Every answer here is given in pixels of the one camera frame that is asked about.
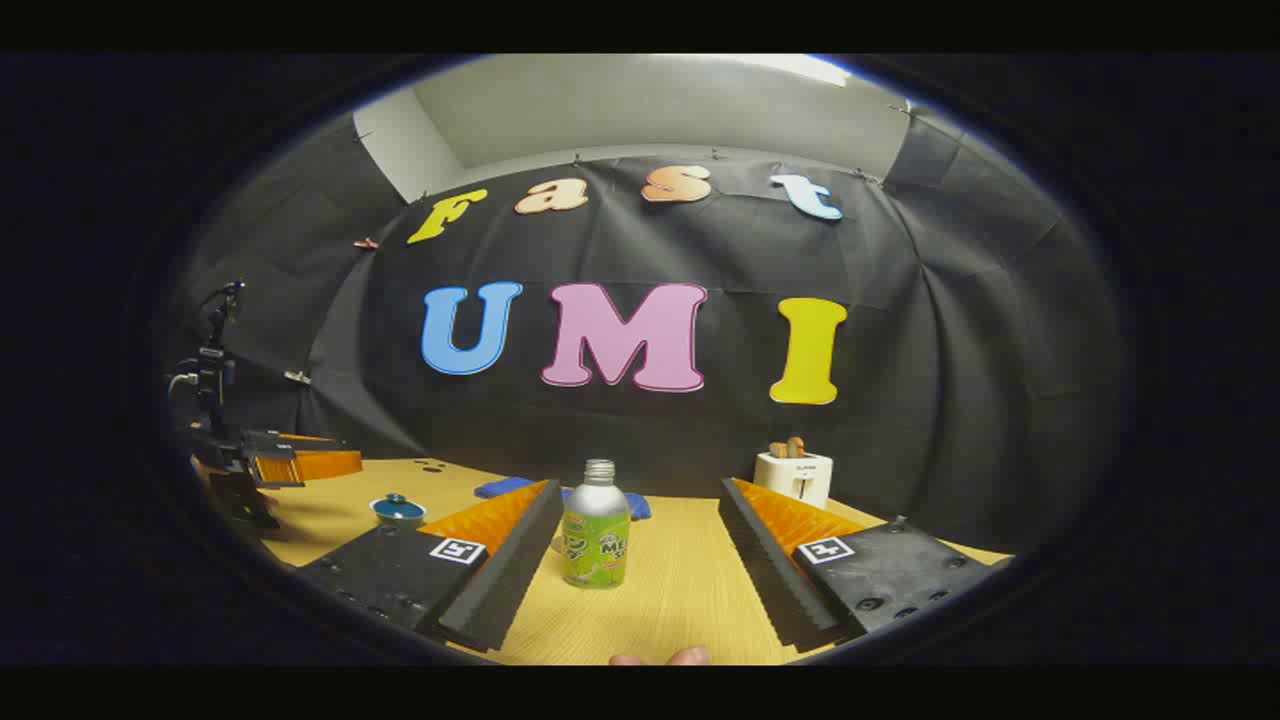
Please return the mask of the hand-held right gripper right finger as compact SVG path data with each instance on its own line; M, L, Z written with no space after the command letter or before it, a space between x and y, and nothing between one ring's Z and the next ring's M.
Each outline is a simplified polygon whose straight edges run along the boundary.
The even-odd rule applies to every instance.
M739 479L722 480L719 515L780 642L800 652L877 633L1009 564L905 518L867 525Z

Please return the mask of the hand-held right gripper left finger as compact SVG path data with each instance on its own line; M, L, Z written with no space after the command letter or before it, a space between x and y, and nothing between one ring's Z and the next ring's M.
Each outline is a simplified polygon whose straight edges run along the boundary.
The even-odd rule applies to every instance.
M379 524L297 573L407 632L499 650L562 509L559 483L539 480L412 530Z

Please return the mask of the silver green water bottle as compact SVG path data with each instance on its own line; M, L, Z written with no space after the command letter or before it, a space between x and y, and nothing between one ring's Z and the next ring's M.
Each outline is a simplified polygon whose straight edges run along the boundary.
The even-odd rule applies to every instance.
M626 495L614 483L614 464L607 459L589 459L582 482L564 496L566 582L585 589L621 585L631 519Z

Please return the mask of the blue towel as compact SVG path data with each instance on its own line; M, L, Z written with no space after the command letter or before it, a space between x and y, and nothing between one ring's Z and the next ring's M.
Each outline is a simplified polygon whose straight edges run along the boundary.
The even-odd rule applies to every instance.
M525 477L507 477L500 480L494 480L476 487L474 489L474 495L479 498L489 500L516 492L517 489L522 489L532 484L534 482ZM632 520L645 520L652 518L652 507L646 498L636 493L625 493L623 496L630 506Z

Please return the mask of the white toaster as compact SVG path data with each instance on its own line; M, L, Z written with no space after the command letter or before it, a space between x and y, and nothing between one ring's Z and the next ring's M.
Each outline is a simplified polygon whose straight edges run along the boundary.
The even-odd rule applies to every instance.
M833 460L817 454L804 457L776 457L769 452L755 456L753 482L815 509L827 507Z

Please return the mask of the black backdrop cloth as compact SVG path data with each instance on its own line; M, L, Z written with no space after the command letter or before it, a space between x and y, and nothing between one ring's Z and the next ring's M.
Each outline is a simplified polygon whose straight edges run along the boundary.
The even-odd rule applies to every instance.
M1126 415L1089 240L928 120L883 179L741 152L570 161L463 184L480 200L419 242L443 195L340 214L374 174L316 138L195 245L177 336L246 283L230 421L511 475L608 457L668 496L800 436L832 457L832 498L1020 553L1075 512Z

